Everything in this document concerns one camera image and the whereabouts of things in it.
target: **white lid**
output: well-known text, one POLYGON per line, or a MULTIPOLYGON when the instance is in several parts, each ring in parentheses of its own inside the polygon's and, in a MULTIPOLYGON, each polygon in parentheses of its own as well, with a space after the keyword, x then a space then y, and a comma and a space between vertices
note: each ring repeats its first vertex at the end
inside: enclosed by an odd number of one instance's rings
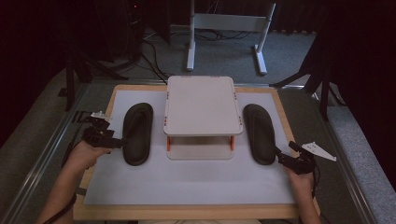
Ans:
POLYGON ((224 136, 243 131, 230 77, 170 77, 163 130, 170 136, 224 136))

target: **metal stand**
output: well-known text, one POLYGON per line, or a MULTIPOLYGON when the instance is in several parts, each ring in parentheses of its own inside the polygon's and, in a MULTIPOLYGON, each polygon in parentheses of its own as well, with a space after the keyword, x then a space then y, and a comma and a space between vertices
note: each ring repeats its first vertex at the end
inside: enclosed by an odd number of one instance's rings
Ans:
POLYGON ((69 26, 66 22, 66 17, 60 10, 60 6, 57 3, 48 1, 50 11, 55 20, 56 28, 58 29, 57 37, 64 47, 66 56, 66 96, 67 105, 66 111, 69 110, 74 103, 75 89, 74 89, 74 72, 78 75, 81 82, 89 83, 92 80, 92 74, 88 68, 87 63, 93 67, 103 71, 118 80, 127 80, 128 77, 122 77, 115 72, 109 70, 96 60, 92 59, 85 52, 80 50, 78 45, 75 43, 72 33, 70 32, 69 26))
POLYGON ((250 17, 237 15, 219 15, 219 14, 202 14, 195 13, 195 2, 191 0, 191 24, 190 24, 190 46, 187 59, 187 70, 192 71, 194 68, 195 55, 195 29, 213 29, 213 30, 232 30, 262 33, 262 38, 258 45, 255 45, 255 55, 260 68, 260 73, 267 74, 264 58, 262 56, 262 47, 267 37, 271 19, 274 14, 276 4, 271 4, 265 17, 250 17))
POLYGON ((332 89, 330 87, 331 71, 333 67, 333 62, 335 61, 335 57, 338 53, 337 49, 340 46, 340 41, 341 37, 335 38, 332 41, 332 46, 327 47, 326 49, 321 51, 319 55, 316 55, 313 50, 309 50, 307 55, 305 56, 300 70, 296 74, 287 77, 280 82, 270 84, 269 86, 275 88, 282 88, 300 77, 303 77, 305 75, 311 75, 311 77, 306 81, 303 87, 303 91, 309 94, 313 94, 321 84, 319 111, 325 120, 329 120, 327 117, 327 104, 329 101, 329 91, 332 92, 332 89), (317 56, 320 59, 312 62, 312 58, 317 56))

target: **metal leg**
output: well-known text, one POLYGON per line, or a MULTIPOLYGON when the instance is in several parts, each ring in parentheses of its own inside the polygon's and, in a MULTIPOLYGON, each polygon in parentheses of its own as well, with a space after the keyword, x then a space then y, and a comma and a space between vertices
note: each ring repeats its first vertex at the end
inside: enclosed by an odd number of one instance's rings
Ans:
POLYGON ((295 81, 297 79, 299 79, 300 77, 305 76, 307 73, 306 72, 298 72, 290 77, 287 77, 285 79, 283 79, 282 81, 279 81, 277 83, 274 84, 270 84, 270 87, 275 87, 275 88, 282 88, 288 84, 290 84, 292 81, 295 81))
POLYGON ((322 90, 320 96, 319 111, 324 120, 329 121, 327 117, 327 104, 329 101, 329 88, 330 88, 330 69, 324 71, 324 77, 322 81, 322 90))
POLYGON ((262 47, 264 45, 265 38, 267 37, 268 34, 268 30, 271 24, 272 16, 274 14, 275 6, 276 4, 271 4, 270 9, 268 10, 268 14, 266 15, 266 22, 263 26, 262 38, 260 39, 259 44, 254 46, 257 63, 259 65, 260 73, 262 75, 267 74, 267 68, 265 66, 264 57, 262 56, 262 47))
POLYGON ((194 57, 195 57, 195 40, 194 40, 194 9, 195 2, 191 0, 191 18, 190 18, 190 46, 189 46, 189 55, 187 58, 187 71, 192 71, 194 69, 194 57))

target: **person's arm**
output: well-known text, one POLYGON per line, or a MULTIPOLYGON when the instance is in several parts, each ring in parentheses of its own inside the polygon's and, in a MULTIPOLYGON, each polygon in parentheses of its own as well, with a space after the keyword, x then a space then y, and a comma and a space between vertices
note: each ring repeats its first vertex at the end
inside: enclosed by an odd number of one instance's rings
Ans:
MULTIPOLYGON (((36 223, 42 224, 64 209, 73 198, 76 186, 89 167, 96 164, 96 159, 111 148, 91 147, 85 141, 79 142, 69 155, 64 168, 58 175, 46 204, 36 223)), ((73 223, 73 209, 57 219, 54 223, 73 223)))
POLYGON ((320 218, 314 206, 312 198, 312 188, 314 186, 314 176, 312 173, 297 175, 288 167, 284 167, 289 176, 294 200, 297 202, 301 220, 304 224, 318 224, 320 218))

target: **black cable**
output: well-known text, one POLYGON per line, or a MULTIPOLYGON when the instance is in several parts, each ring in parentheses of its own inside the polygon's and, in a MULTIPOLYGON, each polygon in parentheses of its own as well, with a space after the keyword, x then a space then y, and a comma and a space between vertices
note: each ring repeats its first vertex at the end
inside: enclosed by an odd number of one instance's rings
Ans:
POLYGON ((158 60, 157 60, 157 50, 155 49, 155 46, 153 44, 151 44, 150 42, 148 42, 147 40, 143 41, 144 43, 150 45, 154 51, 154 63, 155 63, 155 67, 157 68, 157 70, 164 76, 164 77, 169 77, 168 73, 163 72, 163 70, 160 69, 160 66, 158 65, 158 60))
POLYGON ((243 39, 245 37, 247 37, 250 32, 239 32, 237 35, 233 35, 233 36, 226 36, 224 35, 222 32, 217 31, 217 30, 209 30, 209 29, 200 29, 197 31, 197 33, 195 34, 196 37, 198 37, 198 39, 201 40, 206 40, 206 41, 220 41, 220 40, 229 40, 229 39, 243 39), (197 33, 210 33, 210 34, 214 34, 215 37, 208 37, 205 35, 198 35, 197 33))
POLYGON ((157 72, 154 71, 153 68, 147 68, 147 67, 142 66, 142 65, 139 65, 139 64, 137 64, 136 66, 137 66, 137 67, 140 67, 140 68, 143 68, 143 69, 146 69, 146 70, 149 70, 150 72, 156 73, 156 75, 158 76, 157 72))
MULTIPOLYGON (((316 188, 318 187, 318 183, 319 183, 319 181, 320 181, 320 169, 319 169, 318 166, 316 166, 316 168, 318 168, 318 177, 316 177, 316 175, 315 175, 315 173, 314 173, 314 189, 313 189, 313 194, 312 194, 313 197, 315 197, 315 190, 316 190, 316 188)), ((332 223, 330 222, 330 220, 329 220, 326 216, 323 215, 322 212, 320 212, 320 217, 322 217, 328 224, 332 224, 332 223)))
POLYGON ((320 169, 319 169, 318 166, 316 166, 315 168, 318 170, 318 177, 317 177, 317 172, 315 172, 315 170, 314 170, 314 172, 313 172, 313 175, 314 175, 314 187, 312 189, 312 198, 315 198, 315 196, 316 196, 316 190, 317 190, 317 187, 318 187, 318 184, 319 184, 319 181, 320 181, 320 169))
POLYGON ((152 68, 152 72, 154 72, 155 73, 155 75, 157 75, 157 77, 159 77, 162 81, 163 81, 163 83, 165 83, 165 85, 168 85, 168 83, 165 81, 165 79, 163 78, 163 77, 161 77, 161 75, 156 71, 156 69, 155 69, 155 67, 154 67, 154 65, 149 61, 149 59, 142 53, 142 57, 148 62, 148 64, 151 66, 151 68, 152 68))
POLYGON ((66 212, 68 212, 72 208, 73 204, 76 202, 76 199, 77 195, 75 193, 70 202, 64 207, 64 209, 55 214, 55 216, 50 217, 47 221, 43 222, 43 224, 51 224, 54 221, 58 220, 60 217, 62 217, 64 214, 66 214, 66 212))
MULTIPOLYGON (((83 121, 81 121, 81 122, 79 123, 78 128, 76 129, 76 132, 75 132, 75 134, 73 135, 73 138, 72 138, 71 142, 70 142, 69 145, 67 146, 66 152, 64 153, 64 159, 63 159, 63 161, 62 161, 62 166, 61 166, 61 167, 64 167, 64 165, 65 165, 66 162, 67 162, 67 159, 68 159, 68 157, 69 157, 70 152, 73 150, 73 148, 74 148, 74 146, 75 146, 75 142, 76 142, 76 139, 77 139, 79 130, 80 130, 81 127, 82 127, 82 124, 85 123, 86 121, 88 121, 89 118, 90 118, 90 117, 86 117, 83 121)), ((70 200, 70 202, 69 202, 61 211, 59 211, 59 212, 58 212, 57 214, 55 214, 53 217, 50 217, 47 221, 43 222, 43 224, 51 224, 51 223, 53 223, 54 221, 58 220, 60 217, 62 217, 67 211, 69 211, 69 210, 73 207, 73 204, 76 202, 76 199, 77 199, 77 195, 76 195, 76 193, 75 193, 75 194, 73 194, 73 197, 72 197, 72 199, 70 200)))

